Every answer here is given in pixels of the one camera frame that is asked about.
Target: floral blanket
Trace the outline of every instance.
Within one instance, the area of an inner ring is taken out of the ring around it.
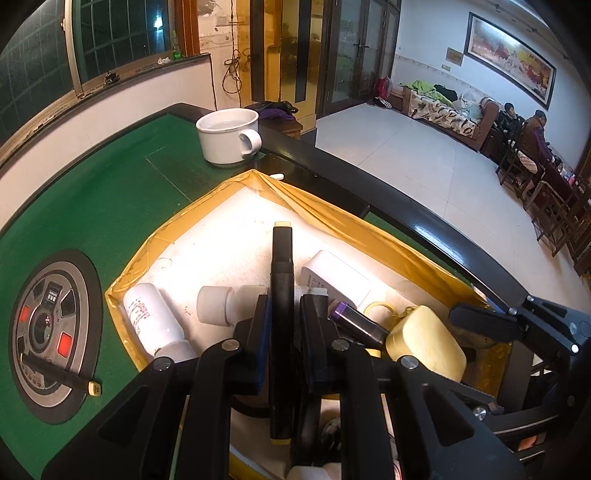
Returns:
[[[476,129],[476,124],[468,117],[460,114],[455,108],[444,105],[424,95],[411,91],[408,116],[415,119],[424,119],[443,128],[449,128],[454,132],[471,137]]]

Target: green blanket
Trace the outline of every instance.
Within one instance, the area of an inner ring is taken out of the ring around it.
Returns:
[[[449,99],[444,97],[441,93],[436,91],[435,86],[432,83],[425,82],[424,80],[415,80],[412,83],[401,83],[401,85],[414,90],[419,95],[424,95],[425,97],[432,98],[433,100],[439,100],[441,103],[445,103],[445,105],[453,107],[453,103],[451,103]]]

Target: purple marker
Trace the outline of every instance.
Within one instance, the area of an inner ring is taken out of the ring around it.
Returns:
[[[381,350],[384,347],[389,332],[350,305],[338,302],[330,318],[367,348]]]

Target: red button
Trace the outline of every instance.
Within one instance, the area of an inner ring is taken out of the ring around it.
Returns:
[[[57,353],[62,357],[67,358],[70,355],[70,347],[72,347],[72,337],[66,332],[62,332],[60,336],[60,343],[57,345]]]
[[[31,307],[26,305],[22,306],[21,315],[18,318],[20,322],[26,322],[29,319],[29,313],[31,313]]]

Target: white wall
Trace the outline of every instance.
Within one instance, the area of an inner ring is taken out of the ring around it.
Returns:
[[[0,177],[0,228],[45,182],[93,145],[180,102],[215,110],[209,59],[130,80],[116,93],[106,92],[68,120],[50,126]]]
[[[469,12],[504,28],[545,57],[557,70],[554,92],[547,110],[546,140],[573,168],[579,162],[591,129],[591,97],[575,68],[552,41],[542,41],[520,22],[498,13],[485,1],[404,0],[392,79],[394,83],[426,80],[463,93],[462,82],[490,95],[499,103],[511,102],[525,118],[544,108],[519,87],[476,60],[464,56],[461,67],[446,62],[448,47],[464,50]],[[531,17],[532,24],[537,20]],[[449,74],[441,69],[451,67]]]
[[[230,21],[232,2],[230,0],[217,0],[213,12],[199,15],[199,47],[200,51],[208,52],[212,56],[213,85],[216,92],[217,108],[238,108],[240,98],[237,93],[226,93],[222,86],[225,85],[228,92],[236,91],[236,82],[230,76],[224,77],[228,66],[224,62],[232,58],[232,27],[230,25],[218,25],[222,16]],[[234,6],[234,21],[236,21],[236,1]],[[234,46],[238,48],[238,27],[234,26]]]

